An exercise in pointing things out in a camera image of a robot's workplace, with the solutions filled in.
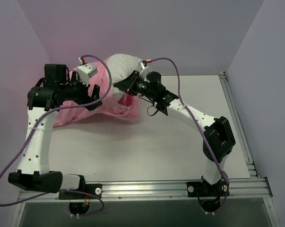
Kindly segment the white pillow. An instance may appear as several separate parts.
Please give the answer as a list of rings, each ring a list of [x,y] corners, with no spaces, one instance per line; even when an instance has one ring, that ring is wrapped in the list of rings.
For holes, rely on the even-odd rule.
[[[108,58],[106,65],[110,70],[112,78],[111,92],[117,101],[124,96],[125,92],[113,85],[129,77],[141,61],[138,57],[120,53]]]

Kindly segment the pink floral pillowcase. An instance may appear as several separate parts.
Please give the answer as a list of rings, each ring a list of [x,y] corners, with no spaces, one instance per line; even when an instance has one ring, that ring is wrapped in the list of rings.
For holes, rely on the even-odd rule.
[[[100,96],[102,96],[109,85],[108,73],[101,62],[96,61],[92,64],[96,66],[98,73],[89,81],[91,85],[89,94],[92,93],[94,85],[97,84],[100,87]],[[54,122],[54,127],[78,122],[94,114],[105,114],[120,120],[135,121],[139,117],[139,101],[136,96],[131,96],[126,93],[119,101],[117,101],[110,91],[102,100],[102,105],[92,111],[89,111],[84,107],[60,110]]]

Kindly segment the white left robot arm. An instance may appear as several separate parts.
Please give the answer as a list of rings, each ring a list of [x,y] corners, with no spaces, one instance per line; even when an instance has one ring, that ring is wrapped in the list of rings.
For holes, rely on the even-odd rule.
[[[82,175],[51,171],[49,149],[58,108],[65,101],[78,105],[99,99],[100,87],[95,85],[88,94],[89,80],[97,73],[93,64],[82,64],[73,73],[64,64],[45,64],[44,77],[27,94],[27,142],[16,172],[9,174],[8,182],[26,191],[57,193],[69,190],[75,198],[86,194]]]

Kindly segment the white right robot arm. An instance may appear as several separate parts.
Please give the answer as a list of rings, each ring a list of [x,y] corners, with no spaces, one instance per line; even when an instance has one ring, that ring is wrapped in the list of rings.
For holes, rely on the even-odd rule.
[[[145,96],[158,112],[178,119],[200,132],[203,152],[207,157],[202,176],[204,181],[201,183],[204,194],[212,195],[216,192],[217,183],[221,180],[229,183],[224,165],[236,142],[227,118],[215,118],[184,103],[180,96],[162,85],[161,74],[158,72],[150,72],[143,78],[138,71],[134,71],[128,78],[115,83],[114,87],[131,96]]]

